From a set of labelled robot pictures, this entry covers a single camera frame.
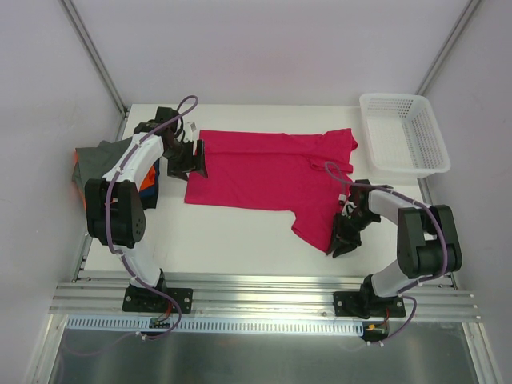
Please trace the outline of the pink t shirt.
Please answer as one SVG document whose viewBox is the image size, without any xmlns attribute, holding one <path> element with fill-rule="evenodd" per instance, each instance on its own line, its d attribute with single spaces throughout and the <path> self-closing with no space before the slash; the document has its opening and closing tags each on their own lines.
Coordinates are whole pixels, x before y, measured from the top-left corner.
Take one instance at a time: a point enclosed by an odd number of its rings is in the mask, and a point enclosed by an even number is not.
<svg viewBox="0 0 512 384">
<path fill-rule="evenodd" d="M 358 148 L 350 129 L 324 134 L 203 130 L 208 176 L 192 174 L 184 201 L 191 205 L 290 211 L 292 231 L 325 252 L 339 197 L 346 188 L 326 172 L 333 162 L 344 178 Z"/>
</svg>

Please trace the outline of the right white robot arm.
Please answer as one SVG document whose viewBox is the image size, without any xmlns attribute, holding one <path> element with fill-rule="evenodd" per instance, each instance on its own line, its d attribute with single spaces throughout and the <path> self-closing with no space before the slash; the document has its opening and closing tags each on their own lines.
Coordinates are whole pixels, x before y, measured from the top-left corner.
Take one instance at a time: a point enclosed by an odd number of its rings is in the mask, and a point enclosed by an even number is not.
<svg viewBox="0 0 512 384">
<path fill-rule="evenodd" d="M 462 250 L 448 206 L 429 206 L 365 179 L 352 183 L 340 204 L 328 255 L 336 258 L 356 250 L 364 229 L 384 218 L 397 227 L 397 249 L 395 261 L 366 276 L 358 290 L 333 294 L 337 316 L 402 318 L 406 312 L 401 294 L 461 269 Z"/>
</svg>

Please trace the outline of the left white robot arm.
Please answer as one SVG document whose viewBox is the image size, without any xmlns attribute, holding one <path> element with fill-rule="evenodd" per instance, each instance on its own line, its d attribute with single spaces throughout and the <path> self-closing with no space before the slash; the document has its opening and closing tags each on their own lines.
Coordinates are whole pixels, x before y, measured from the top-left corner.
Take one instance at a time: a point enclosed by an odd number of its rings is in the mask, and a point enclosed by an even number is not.
<svg viewBox="0 0 512 384">
<path fill-rule="evenodd" d="M 183 117 L 194 108 L 157 108 L 153 119 L 136 126 L 113 167 L 85 184 L 89 235 L 118 256 L 130 276 L 129 288 L 141 290 L 140 300 L 149 310 L 162 309 L 168 292 L 164 273 L 143 241 L 146 216 L 139 191 L 160 158 L 167 159 L 167 174 L 172 178 L 188 181 L 190 173 L 208 177 L 204 141 L 182 137 Z"/>
</svg>

